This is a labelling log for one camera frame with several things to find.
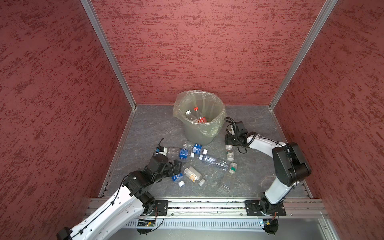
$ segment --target red wall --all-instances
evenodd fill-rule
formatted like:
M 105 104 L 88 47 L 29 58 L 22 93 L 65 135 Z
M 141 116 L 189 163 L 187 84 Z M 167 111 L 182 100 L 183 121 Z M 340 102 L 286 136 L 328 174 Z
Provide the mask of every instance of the red wall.
M 0 12 L 0 239 L 56 239 L 97 197 L 129 104 L 80 1 Z
M 324 0 L 92 3 L 137 103 L 200 89 L 268 105 Z
M 342 239 L 384 234 L 384 2 L 339 0 L 275 108 Z

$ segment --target plastic bag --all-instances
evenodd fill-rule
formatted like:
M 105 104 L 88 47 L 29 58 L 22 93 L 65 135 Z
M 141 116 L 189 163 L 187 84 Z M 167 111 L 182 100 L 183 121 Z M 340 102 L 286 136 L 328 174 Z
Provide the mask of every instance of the plastic bag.
M 198 107 L 207 119 L 207 123 L 195 123 L 187 119 L 185 112 Z M 187 139 L 201 145 L 209 144 L 220 132 L 227 116 L 221 99 L 213 93 L 201 90 L 189 90 L 179 93 L 173 106 L 173 116 L 184 123 Z

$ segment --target bottle with green label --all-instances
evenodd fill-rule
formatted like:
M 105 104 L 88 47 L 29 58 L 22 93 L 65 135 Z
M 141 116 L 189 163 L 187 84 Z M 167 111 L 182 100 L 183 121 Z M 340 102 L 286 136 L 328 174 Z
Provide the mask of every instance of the bottle with green label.
M 232 188 L 233 182 L 236 178 L 236 169 L 237 164 L 231 162 L 231 164 L 229 165 L 229 171 L 224 175 L 224 178 L 220 184 L 220 188 L 226 192 L 229 192 Z

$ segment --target blue label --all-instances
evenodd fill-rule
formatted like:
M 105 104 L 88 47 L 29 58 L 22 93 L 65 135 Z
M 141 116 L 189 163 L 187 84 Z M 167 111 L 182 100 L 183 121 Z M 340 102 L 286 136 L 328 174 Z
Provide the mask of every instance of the blue label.
M 188 157 L 188 150 L 187 149 L 181 149 L 179 153 L 180 159 L 187 159 Z
M 172 180 L 175 182 L 177 179 L 180 179 L 180 178 L 182 178 L 182 177 L 183 177 L 183 174 L 180 173 L 180 174 L 177 174 L 177 175 L 172 176 Z
M 201 148 L 202 146 L 196 143 L 193 147 L 193 152 L 196 153 L 197 155 L 200 155 Z

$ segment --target bottle with red cap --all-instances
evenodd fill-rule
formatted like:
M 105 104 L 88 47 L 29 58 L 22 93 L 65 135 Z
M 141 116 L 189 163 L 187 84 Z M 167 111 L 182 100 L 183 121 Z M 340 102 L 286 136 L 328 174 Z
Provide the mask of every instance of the bottle with red cap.
M 195 113 L 196 113 L 197 121 L 198 121 L 199 123 L 206 123 L 207 120 L 205 119 L 205 117 L 203 116 L 203 114 L 201 114 L 201 112 L 199 111 L 199 108 L 198 108 L 198 107 L 195 107 L 194 110 L 195 110 Z

